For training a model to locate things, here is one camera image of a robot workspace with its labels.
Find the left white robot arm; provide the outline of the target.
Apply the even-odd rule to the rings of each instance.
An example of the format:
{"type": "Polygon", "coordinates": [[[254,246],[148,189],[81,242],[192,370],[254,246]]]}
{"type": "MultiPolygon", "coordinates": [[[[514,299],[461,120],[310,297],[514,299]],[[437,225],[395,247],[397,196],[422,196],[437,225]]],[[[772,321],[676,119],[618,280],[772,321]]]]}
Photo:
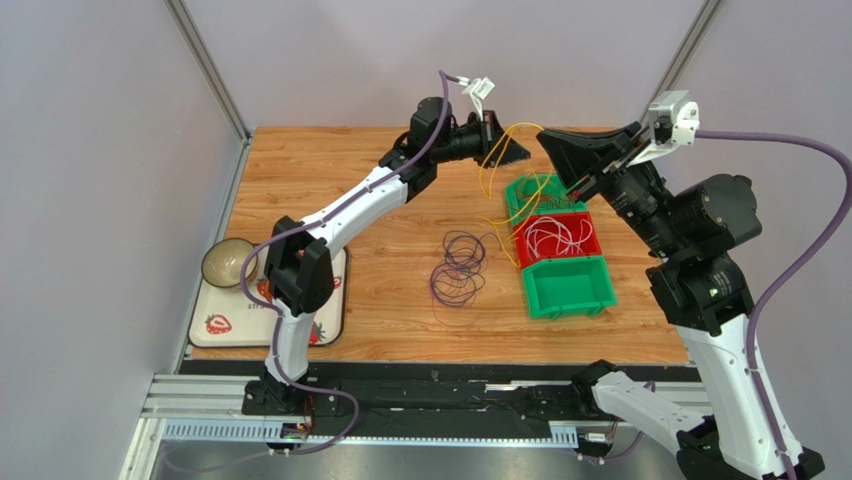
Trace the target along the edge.
{"type": "Polygon", "coordinates": [[[494,111],[472,113],[458,124],[447,100],[428,97],[418,103],[407,131],[357,186],[300,221],[279,219],[265,245],[264,276],[276,323],[256,399],[285,412],[301,405],[303,392],[294,383],[307,372],[315,314],[334,291],[332,261],[351,240],[424,191],[441,163],[472,159],[495,168],[530,156],[494,111]]]}

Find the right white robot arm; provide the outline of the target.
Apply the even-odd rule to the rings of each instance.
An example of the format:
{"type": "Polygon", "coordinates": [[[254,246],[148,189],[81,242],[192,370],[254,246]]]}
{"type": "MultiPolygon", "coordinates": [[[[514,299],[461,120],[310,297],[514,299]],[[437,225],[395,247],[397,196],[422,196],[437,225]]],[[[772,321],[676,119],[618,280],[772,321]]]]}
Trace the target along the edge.
{"type": "Polygon", "coordinates": [[[689,479],[811,479],[822,456],[804,447],[779,412],[747,336],[755,304],[730,251],[758,236],[756,198],[744,176],[717,174],[671,193],[654,160],[693,142],[695,122],[638,123],[609,132],[541,131],[538,142],[573,199],[602,197],[658,263],[650,290],[701,377],[711,412],[644,389],[600,360],[573,375],[572,406],[612,415],[671,452],[689,479]]]}

